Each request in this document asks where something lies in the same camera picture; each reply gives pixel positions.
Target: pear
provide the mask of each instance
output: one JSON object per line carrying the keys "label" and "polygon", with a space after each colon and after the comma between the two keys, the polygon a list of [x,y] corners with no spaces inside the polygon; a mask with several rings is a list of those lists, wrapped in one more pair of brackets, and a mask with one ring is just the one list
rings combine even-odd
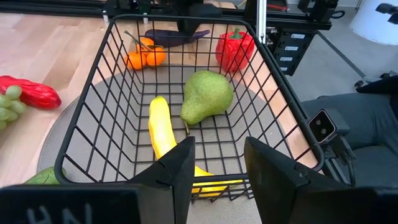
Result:
{"label": "pear", "polygon": [[224,75],[195,72],[186,82],[180,117],[194,125],[208,116],[222,114],[231,106],[233,89]]}

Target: banana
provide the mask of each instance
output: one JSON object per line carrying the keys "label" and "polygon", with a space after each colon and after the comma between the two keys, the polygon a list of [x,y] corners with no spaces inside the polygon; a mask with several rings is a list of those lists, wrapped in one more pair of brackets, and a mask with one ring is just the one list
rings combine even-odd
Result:
{"label": "banana", "polygon": [[[172,129],[172,122],[170,118],[169,105],[163,96],[155,97],[149,106],[149,134],[152,147],[155,151],[155,156],[160,159],[164,154],[168,153],[177,142],[174,138],[174,133]],[[195,166],[195,177],[210,176],[213,175],[209,172],[202,170],[201,168]],[[204,186],[204,185],[215,185],[215,184],[225,184],[225,186],[218,187],[203,187],[201,190],[200,197],[216,197],[221,194],[222,191],[227,188],[228,184],[240,183],[242,180],[229,180],[229,181],[219,181],[219,182],[204,182],[195,183],[193,186]],[[192,193],[198,193],[200,188],[192,189]]]}

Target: white object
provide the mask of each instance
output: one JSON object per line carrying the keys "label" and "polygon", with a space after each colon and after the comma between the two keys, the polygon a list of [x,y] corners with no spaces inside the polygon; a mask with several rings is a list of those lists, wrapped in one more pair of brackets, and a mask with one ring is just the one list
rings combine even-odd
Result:
{"label": "white object", "polygon": [[267,42],[267,0],[257,0],[257,36],[262,44]]}
{"label": "white object", "polygon": [[364,0],[350,27],[354,33],[373,42],[398,45],[398,25],[388,22],[390,14],[376,11],[380,3],[398,6],[398,0]]}
{"label": "white object", "polygon": [[144,18],[144,24],[148,24],[148,18]]}
{"label": "white object", "polygon": [[103,17],[104,17],[104,22],[107,24],[107,23],[109,23],[109,17],[108,17],[108,15],[106,14],[106,10],[104,10],[104,11],[102,11],[102,13],[103,13]]}

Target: eggplant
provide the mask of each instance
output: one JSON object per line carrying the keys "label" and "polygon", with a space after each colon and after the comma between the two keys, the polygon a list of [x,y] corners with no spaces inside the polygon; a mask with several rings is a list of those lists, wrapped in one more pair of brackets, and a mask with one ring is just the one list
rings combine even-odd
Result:
{"label": "eggplant", "polygon": [[174,30],[151,29],[145,32],[145,37],[152,39],[155,45],[163,47],[176,47],[183,44],[189,44],[210,33],[210,30],[196,32],[192,37],[187,37],[183,32]]}

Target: tangerine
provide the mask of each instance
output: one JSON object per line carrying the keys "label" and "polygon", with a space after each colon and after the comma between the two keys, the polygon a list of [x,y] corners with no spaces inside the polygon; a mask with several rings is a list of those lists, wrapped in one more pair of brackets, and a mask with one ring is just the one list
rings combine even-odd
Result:
{"label": "tangerine", "polygon": [[[151,40],[150,38],[147,37],[143,37],[139,40],[142,44],[144,44],[145,46],[154,46],[155,42],[153,40]],[[136,44],[136,49],[137,49],[137,53],[140,53],[142,51],[143,55],[148,55],[150,52],[150,47],[148,47],[148,49],[146,49],[144,46],[141,46],[139,44]]]}
{"label": "tangerine", "polygon": [[142,69],[147,64],[145,55],[142,55],[141,58],[141,54],[135,52],[130,52],[128,56],[125,56],[124,62],[127,68],[134,68],[136,70]]}
{"label": "tangerine", "polygon": [[166,53],[162,47],[156,47],[153,52],[147,55],[147,64],[149,66],[157,66],[163,63],[166,58]]}

